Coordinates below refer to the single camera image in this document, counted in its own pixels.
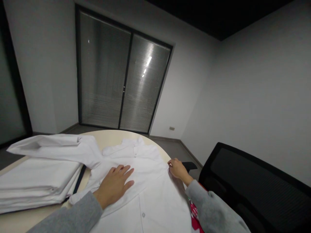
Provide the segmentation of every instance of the baseboard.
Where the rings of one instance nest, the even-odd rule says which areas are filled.
[[[186,145],[182,142],[182,140],[180,139],[173,139],[173,138],[166,138],[166,137],[159,137],[159,136],[149,136],[150,139],[160,139],[160,140],[167,140],[167,141],[177,141],[179,142],[188,152],[188,154],[194,159],[194,161],[196,161],[196,163],[203,168],[203,165],[199,162],[199,160],[197,160],[197,158],[191,153],[191,151],[186,147]]]
[[[180,139],[165,138],[165,137],[152,136],[152,135],[149,135],[149,138],[150,138],[150,139],[167,140],[167,141],[180,141]]]
[[[68,127],[67,129],[63,130],[63,131],[60,132],[60,133],[67,133],[67,132],[69,132],[70,130],[72,130],[74,127],[76,127],[76,126],[78,126],[78,125],[79,125],[79,123],[75,123],[74,125]]]
[[[186,145],[182,142],[182,140],[180,140],[180,143],[182,144],[182,146],[186,149],[186,151],[189,153],[189,155],[197,162],[197,164],[199,164],[201,166],[201,168],[203,168],[203,165],[199,162],[199,160],[191,153],[191,151],[188,149],[188,147],[186,147]]]
[[[73,129],[74,127],[76,127],[77,125],[79,125],[79,123],[75,123],[74,125],[68,127],[67,129],[65,129],[65,130],[63,130],[62,132],[60,132],[60,134],[61,134],[61,133],[67,133],[67,132],[69,132],[70,130],[72,130],[72,129]],[[33,136],[37,136],[37,135],[52,135],[52,134],[50,134],[50,133],[32,132],[32,135],[33,135]]]

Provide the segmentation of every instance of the shirt sleeve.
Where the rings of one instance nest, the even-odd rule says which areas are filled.
[[[198,209],[198,218],[204,232],[247,232],[244,220],[212,191],[206,191],[193,180],[186,189],[187,196]]]
[[[28,232],[89,232],[102,213],[97,199],[88,192],[72,208],[63,207],[55,211]]]

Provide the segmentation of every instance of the red garment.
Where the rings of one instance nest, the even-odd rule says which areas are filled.
[[[201,224],[198,219],[198,209],[197,207],[193,204],[193,202],[189,199],[190,202],[190,209],[191,209],[191,224],[192,224],[192,233],[204,233]]]

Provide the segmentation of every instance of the mesh chair back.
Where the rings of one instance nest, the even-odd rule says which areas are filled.
[[[199,182],[234,209],[252,233],[311,232],[311,188],[248,153],[217,143]]]

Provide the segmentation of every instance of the chair armrest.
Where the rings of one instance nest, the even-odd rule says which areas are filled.
[[[190,170],[198,169],[198,167],[193,162],[182,162],[182,164],[184,165],[188,173]]]

